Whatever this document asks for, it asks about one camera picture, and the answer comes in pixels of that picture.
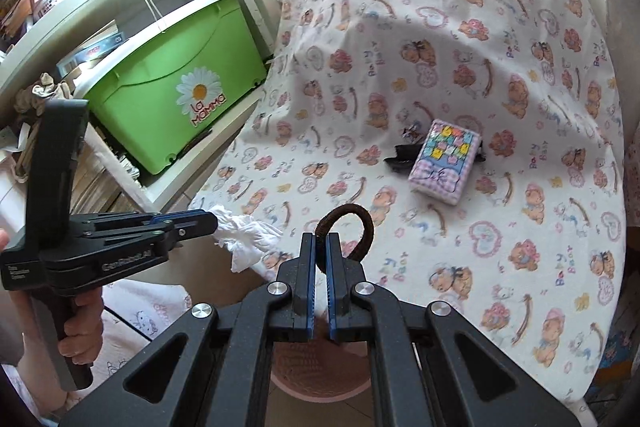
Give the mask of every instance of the green plastic bin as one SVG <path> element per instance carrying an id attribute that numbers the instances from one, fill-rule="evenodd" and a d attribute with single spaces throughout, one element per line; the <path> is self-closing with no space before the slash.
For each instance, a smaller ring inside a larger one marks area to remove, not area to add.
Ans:
<path id="1" fill-rule="evenodd" d="M 158 174 L 265 76 L 238 0 L 194 0 L 121 45 L 74 96 Z"/>

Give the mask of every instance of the silver bolt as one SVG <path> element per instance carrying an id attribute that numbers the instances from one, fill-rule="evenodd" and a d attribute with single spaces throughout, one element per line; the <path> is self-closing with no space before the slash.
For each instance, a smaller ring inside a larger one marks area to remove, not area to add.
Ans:
<path id="1" fill-rule="evenodd" d="M 446 317 L 451 312 L 451 306 L 445 301 L 435 301 L 431 304 L 431 313 L 438 317 Z"/>
<path id="2" fill-rule="evenodd" d="M 271 295 L 282 295 L 287 292 L 287 285 L 284 282 L 276 281 L 272 282 L 268 287 L 267 291 Z"/>
<path id="3" fill-rule="evenodd" d="M 205 317 L 209 317 L 213 308 L 209 306 L 207 303 L 196 304 L 193 308 L 191 308 L 191 315 L 196 317 L 197 319 L 204 319 Z"/>
<path id="4" fill-rule="evenodd" d="M 359 282 L 356 284 L 356 293 L 360 295 L 371 295 L 375 289 L 370 282 Z"/>

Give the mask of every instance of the black cable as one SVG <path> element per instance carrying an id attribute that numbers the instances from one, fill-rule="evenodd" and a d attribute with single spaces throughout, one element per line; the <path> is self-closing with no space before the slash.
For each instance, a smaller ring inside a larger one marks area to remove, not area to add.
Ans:
<path id="1" fill-rule="evenodd" d="M 111 308 L 109 308 L 108 306 L 105 305 L 104 307 L 104 311 L 110 313 L 111 315 L 113 315 L 114 317 L 117 318 L 117 320 L 120 320 L 121 322 L 125 323 L 129 328 L 131 328 L 132 330 L 134 330 L 137 334 L 141 335 L 142 337 L 145 337 L 146 340 L 148 340 L 149 342 L 151 342 L 151 337 L 146 336 L 145 333 L 143 333 L 142 331 L 140 331 L 137 327 L 135 327 L 133 324 L 131 324 L 130 322 L 126 321 L 125 319 L 123 319 L 120 315 L 118 315 L 115 311 L 113 311 Z"/>

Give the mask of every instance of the white tissue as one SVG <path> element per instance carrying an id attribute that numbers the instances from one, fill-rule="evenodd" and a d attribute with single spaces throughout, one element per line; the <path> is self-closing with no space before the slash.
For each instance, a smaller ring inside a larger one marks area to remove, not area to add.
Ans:
<path id="1" fill-rule="evenodd" d="M 218 218 L 213 237 L 232 254 L 231 271 L 241 272 L 258 263 L 262 256 L 277 250 L 282 232 L 253 216 L 235 216 L 221 204 L 209 209 Z"/>

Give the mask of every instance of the person's arm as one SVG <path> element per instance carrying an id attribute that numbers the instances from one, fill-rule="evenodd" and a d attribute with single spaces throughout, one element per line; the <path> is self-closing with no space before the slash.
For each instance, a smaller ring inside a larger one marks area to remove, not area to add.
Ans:
<path id="1" fill-rule="evenodd" d="M 0 230 L 0 250 L 9 242 L 4 230 Z M 36 324 L 31 299 L 22 291 L 10 292 L 11 300 L 20 318 L 24 355 L 18 362 L 18 374 L 31 393 L 40 413 L 59 409 L 65 404 L 66 391 L 60 388 L 47 347 Z M 97 288 L 76 297 L 78 311 L 65 323 L 68 335 L 60 341 L 58 349 L 74 363 L 93 362 L 102 347 L 102 289 Z"/>

